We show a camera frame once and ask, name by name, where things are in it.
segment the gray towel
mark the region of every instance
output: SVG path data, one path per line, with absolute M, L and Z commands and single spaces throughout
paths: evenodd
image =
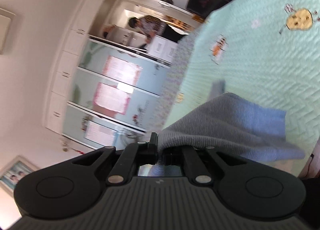
M 284 120 L 285 111 L 225 93 L 162 130 L 158 151 L 181 145 L 215 146 L 254 161 L 302 159 L 303 150 L 285 141 Z

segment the white wall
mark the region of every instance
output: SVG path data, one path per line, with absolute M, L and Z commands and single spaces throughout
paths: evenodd
M 24 156 L 38 168 L 44 168 L 53 164 L 71 159 L 79 154 L 73 150 L 62 151 L 60 135 L 36 125 L 25 124 L 18 127 L 12 135 L 0 140 L 0 168 L 3 168 L 17 155 Z M 74 149 L 89 152 L 91 149 L 72 144 Z M 14 199 L 0 189 L 0 227 L 8 228 L 20 218 L 20 213 Z
M 41 127 L 42 106 L 55 51 L 80 0 L 0 0 L 17 15 L 0 55 L 0 168 L 22 155 L 40 168 L 76 155 Z M 0 226 L 17 219 L 12 198 L 0 191 Z

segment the quilted blanket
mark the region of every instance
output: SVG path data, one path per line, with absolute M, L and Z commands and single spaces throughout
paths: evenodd
M 306 158 L 272 165 L 298 175 L 320 135 L 319 30 L 320 0 L 234 0 L 212 12 L 164 127 L 206 102 L 211 84 L 224 79 L 227 92 L 286 111 L 286 140 Z

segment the framed picture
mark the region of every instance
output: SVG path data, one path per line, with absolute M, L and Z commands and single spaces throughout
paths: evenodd
M 38 169 L 22 156 L 17 156 L 0 171 L 0 187 L 13 197 L 19 180 Z

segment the cabinet handle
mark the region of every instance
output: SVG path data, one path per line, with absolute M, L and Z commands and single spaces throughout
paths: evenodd
M 164 2 L 159 2 L 159 4 L 160 4 L 160 5 L 163 5 L 163 6 L 166 6 L 166 7 L 169 7 L 169 8 L 171 7 L 169 4 L 166 4 L 166 3 L 164 3 Z

